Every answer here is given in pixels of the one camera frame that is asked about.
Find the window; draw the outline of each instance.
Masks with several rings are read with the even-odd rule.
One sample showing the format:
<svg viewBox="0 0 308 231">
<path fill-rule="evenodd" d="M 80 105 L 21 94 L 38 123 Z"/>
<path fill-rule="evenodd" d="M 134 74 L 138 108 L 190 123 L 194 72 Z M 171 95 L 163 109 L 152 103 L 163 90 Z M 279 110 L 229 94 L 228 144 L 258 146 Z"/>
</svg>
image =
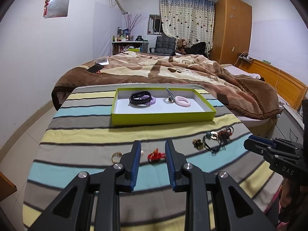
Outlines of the window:
<svg viewBox="0 0 308 231">
<path fill-rule="evenodd" d="M 149 22 L 147 24 L 148 35 L 165 35 L 163 32 L 163 25 L 161 23 L 160 15 L 149 15 Z"/>
</svg>

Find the baseboard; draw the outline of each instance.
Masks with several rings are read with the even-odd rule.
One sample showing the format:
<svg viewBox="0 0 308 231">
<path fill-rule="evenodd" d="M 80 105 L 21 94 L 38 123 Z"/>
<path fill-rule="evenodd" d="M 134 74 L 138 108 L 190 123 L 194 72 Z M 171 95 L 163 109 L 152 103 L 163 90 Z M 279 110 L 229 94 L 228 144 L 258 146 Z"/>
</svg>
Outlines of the baseboard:
<svg viewBox="0 0 308 231">
<path fill-rule="evenodd" d="M 31 127 L 38 119 L 40 119 L 45 113 L 53 108 L 52 101 L 47 102 L 43 107 L 36 111 L 29 119 L 27 119 L 7 140 L 7 142 L 0 149 L 0 162 L 6 156 L 11 147 L 16 143 L 16 141 L 26 132 L 26 130 Z"/>
</svg>

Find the white wall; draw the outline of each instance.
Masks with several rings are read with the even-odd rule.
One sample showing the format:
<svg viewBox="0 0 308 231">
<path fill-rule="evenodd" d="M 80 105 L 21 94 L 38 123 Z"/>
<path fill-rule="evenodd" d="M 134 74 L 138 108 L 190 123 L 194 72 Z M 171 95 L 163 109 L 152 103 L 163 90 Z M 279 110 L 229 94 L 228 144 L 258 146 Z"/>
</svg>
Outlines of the white wall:
<svg viewBox="0 0 308 231">
<path fill-rule="evenodd" d="M 144 21 L 132 30 L 131 34 L 134 36 L 134 40 L 137 35 L 142 35 L 143 39 L 149 41 L 149 48 L 155 47 L 156 36 L 147 34 L 147 23 L 150 14 L 160 14 L 159 0 L 125 0 L 125 9 L 129 14 L 131 14 L 132 18 L 134 18 L 136 14 L 142 14 L 145 18 Z"/>
<path fill-rule="evenodd" d="M 290 0 L 244 0 L 252 6 L 249 55 L 308 85 L 308 29 Z"/>
<path fill-rule="evenodd" d="M 70 0 L 68 17 L 48 19 L 44 2 L 15 0 L 0 23 L 0 147 L 51 100 L 66 71 L 111 54 L 122 23 L 109 0 Z"/>
</svg>

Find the curtain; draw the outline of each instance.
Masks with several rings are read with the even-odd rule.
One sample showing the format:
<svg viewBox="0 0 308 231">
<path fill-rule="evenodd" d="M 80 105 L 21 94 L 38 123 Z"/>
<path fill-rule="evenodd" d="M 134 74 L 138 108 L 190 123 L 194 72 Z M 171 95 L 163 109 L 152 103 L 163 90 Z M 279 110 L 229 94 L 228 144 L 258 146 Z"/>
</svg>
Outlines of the curtain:
<svg viewBox="0 0 308 231">
<path fill-rule="evenodd" d="M 213 46 L 214 5 L 208 0 L 160 0 L 164 33 L 185 39 L 188 47 L 204 41 L 209 53 Z"/>
</svg>

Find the metal screw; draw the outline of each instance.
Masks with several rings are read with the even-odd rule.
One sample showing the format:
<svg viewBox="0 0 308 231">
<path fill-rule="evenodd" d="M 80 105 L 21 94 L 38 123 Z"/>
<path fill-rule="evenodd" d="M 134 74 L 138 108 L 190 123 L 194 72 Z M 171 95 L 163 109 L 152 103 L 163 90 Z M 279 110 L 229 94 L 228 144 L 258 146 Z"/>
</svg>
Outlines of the metal screw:
<svg viewBox="0 0 308 231">
<path fill-rule="evenodd" d="M 123 165 L 121 163 L 116 163 L 116 164 L 113 165 L 113 167 L 115 169 L 121 169 L 123 167 Z"/>
<path fill-rule="evenodd" d="M 225 172 L 225 171 L 221 171 L 221 172 L 219 172 L 219 174 L 218 174 L 221 178 L 227 178 L 228 177 L 228 173 L 227 172 Z"/>
<path fill-rule="evenodd" d="M 193 168 L 193 165 L 191 163 L 185 163 L 184 164 L 184 168 L 186 169 L 192 169 Z"/>
<path fill-rule="evenodd" d="M 88 176 L 88 174 L 87 174 L 87 172 L 85 172 L 85 171 L 82 171 L 82 172 L 80 172 L 79 174 L 78 174 L 78 177 L 79 178 L 86 178 Z"/>
</svg>

